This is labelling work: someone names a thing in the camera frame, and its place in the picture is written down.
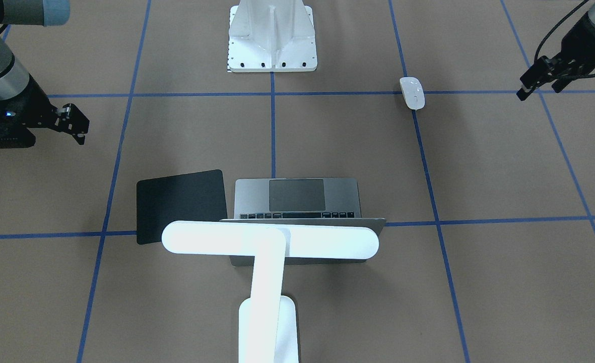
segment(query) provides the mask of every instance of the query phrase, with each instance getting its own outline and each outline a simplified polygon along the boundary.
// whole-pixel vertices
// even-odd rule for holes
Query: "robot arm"
[[[61,25],[69,20],[69,0],[0,1],[0,24]],[[0,38],[0,149],[32,147],[28,128],[49,128],[85,143],[89,119],[69,103],[51,105],[37,82]]]
[[[575,8],[573,12],[585,2],[587,0]],[[561,92],[574,80],[595,78],[595,73],[591,74],[595,69],[595,4],[564,36],[562,49],[555,57],[548,58],[545,55],[537,57],[537,55],[535,55],[534,64],[521,76],[523,87],[516,93],[521,101],[528,98],[537,88],[552,81],[555,81],[552,86],[555,92]]]

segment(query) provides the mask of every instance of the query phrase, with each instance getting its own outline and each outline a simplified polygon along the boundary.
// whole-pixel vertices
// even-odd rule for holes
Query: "computer mouse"
[[[420,81],[414,77],[401,78],[401,89],[407,107],[412,110],[420,110],[425,106],[425,94]]]

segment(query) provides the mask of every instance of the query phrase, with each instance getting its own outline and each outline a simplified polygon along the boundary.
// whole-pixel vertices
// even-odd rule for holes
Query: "gray aluminum laptop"
[[[358,183],[352,177],[239,179],[233,223],[367,227],[380,235],[384,218],[361,218]],[[349,264],[365,260],[286,258],[286,265]],[[253,257],[231,256],[233,266],[252,266]]]
[[[358,182],[352,177],[239,179],[235,219],[357,218]]]

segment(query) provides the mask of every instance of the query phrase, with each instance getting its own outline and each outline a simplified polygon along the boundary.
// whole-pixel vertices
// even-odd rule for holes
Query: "brown floor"
[[[83,147],[0,150],[0,362],[236,363],[251,269],[134,235],[136,182],[214,168],[230,216],[236,179],[335,176],[389,222],[366,264],[286,267],[304,363],[595,361],[595,80],[514,95],[576,3],[306,1],[309,74],[226,72],[236,0],[73,0],[67,25],[12,26],[92,124]]]

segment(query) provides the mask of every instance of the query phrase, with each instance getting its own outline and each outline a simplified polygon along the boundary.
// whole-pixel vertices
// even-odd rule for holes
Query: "black cable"
[[[6,30],[9,27],[8,24],[4,24],[0,27],[0,34],[2,34],[4,32],[4,30]]]
[[[541,51],[541,47],[544,46],[544,43],[546,43],[546,41],[548,40],[548,38],[550,37],[550,35],[553,35],[553,32],[555,32],[555,30],[557,30],[557,28],[562,25],[564,23],[564,21],[566,21],[566,19],[570,18],[577,10],[580,10],[581,7],[583,7],[583,5],[585,3],[587,3],[588,0],[583,0],[582,2],[580,2],[579,5],[577,5],[575,7],[575,9],[572,9],[571,12],[569,12],[568,14],[566,14],[565,17],[563,17],[556,25],[555,27],[553,27],[548,34],[546,34],[546,36],[544,37],[544,39],[542,39],[541,43],[539,43],[539,46],[537,46],[537,51],[535,51],[535,62],[537,62],[537,60],[539,59],[539,51]]]

